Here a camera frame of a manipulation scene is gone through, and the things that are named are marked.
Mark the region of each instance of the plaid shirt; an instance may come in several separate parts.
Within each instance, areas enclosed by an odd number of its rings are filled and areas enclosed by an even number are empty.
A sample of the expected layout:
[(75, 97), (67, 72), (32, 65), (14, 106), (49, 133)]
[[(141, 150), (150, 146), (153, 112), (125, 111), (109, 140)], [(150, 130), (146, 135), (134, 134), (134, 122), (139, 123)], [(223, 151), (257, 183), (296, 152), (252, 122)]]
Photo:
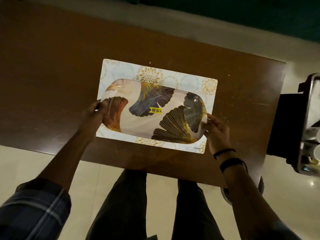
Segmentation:
[(0, 207), (0, 239), (58, 239), (70, 210), (62, 186), (42, 178), (23, 183)]

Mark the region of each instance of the white floral placemat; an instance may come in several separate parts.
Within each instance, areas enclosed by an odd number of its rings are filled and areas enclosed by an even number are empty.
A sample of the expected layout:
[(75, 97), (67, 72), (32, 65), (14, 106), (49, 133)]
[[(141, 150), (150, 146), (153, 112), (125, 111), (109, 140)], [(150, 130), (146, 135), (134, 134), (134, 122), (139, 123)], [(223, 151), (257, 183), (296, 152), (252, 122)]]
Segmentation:
[[(97, 99), (101, 99), (108, 86), (117, 79), (137, 80), (141, 82), (180, 89), (187, 92), (193, 92), (202, 98), (209, 113), (212, 112), (214, 106), (214, 97), (218, 84), (218, 81), (212, 78), (195, 76), (169, 70), (162, 70), (117, 60), (104, 59), (102, 63)], [(205, 136), (203, 136), (200, 140), (193, 144), (180, 144), (123, 134), (120, 132), (109, 130), (103, 124), (98, 129), (96, 135), (98, 137), (194, 153), (204, 153), (206, 147)]]

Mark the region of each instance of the tiled floor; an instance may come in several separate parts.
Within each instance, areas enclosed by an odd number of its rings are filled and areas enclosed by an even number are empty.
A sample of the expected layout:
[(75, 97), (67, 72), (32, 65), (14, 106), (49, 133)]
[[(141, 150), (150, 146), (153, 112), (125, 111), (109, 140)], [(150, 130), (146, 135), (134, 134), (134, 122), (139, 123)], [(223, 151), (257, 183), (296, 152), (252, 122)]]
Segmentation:
[[(124, 22), (170, 35), (194, 39), (287, 63), (283, 93), (297, 92), (298, 84), (320, 69), (320, 44), (206, 17), (115, 0), (31, 0), (68, 10)], [(0, 146), (0, 203), (15, 187), (28, 181), (53, 158), (52, 155)], [(60, 236), (84, 239), (113, 183), (122, 169), (81, 161), (71, 185), (72, 210)], [(262, 172), (264, 198), (278, 216), (303, 239), (320, 235), (319, 178), (297, 174), (285, 160), (267, 156)], [(224, 238), (240, 239), (232, 208), (220, 188), (200, 185)], [(147, 234), (170, 239), (174, 223), (177, 180), (147, 177)]]

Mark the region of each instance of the leg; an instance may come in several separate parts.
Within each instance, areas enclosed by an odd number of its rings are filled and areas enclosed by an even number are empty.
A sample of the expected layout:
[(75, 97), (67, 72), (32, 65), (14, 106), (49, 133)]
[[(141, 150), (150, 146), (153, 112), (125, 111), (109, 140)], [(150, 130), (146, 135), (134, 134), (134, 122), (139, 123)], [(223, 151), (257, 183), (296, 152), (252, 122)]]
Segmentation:
[(208, 208), (203, 191), (197, 183), (179, 179), (178, 188), (172, 240), (223, 240), (218, 225)]
[(142, 240), (146, 233), (145, 172), (125, 169), (99, 210), (86, 240)]

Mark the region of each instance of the wooden table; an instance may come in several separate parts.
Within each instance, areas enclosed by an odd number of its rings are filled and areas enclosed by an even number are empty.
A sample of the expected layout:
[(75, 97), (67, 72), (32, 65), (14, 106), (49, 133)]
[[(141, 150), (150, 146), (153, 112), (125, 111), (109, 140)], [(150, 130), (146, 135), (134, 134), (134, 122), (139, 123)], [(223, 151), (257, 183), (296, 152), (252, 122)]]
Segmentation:
[[(102, 60), (218, 80), (213, 114), (258, 182), (284, 79), (285, 64), (16, 0), (0, 4), (0, 144), (56, 154), (96, 100)], [(204, 154), (97, 138), (82, 160), (225, 186)]]

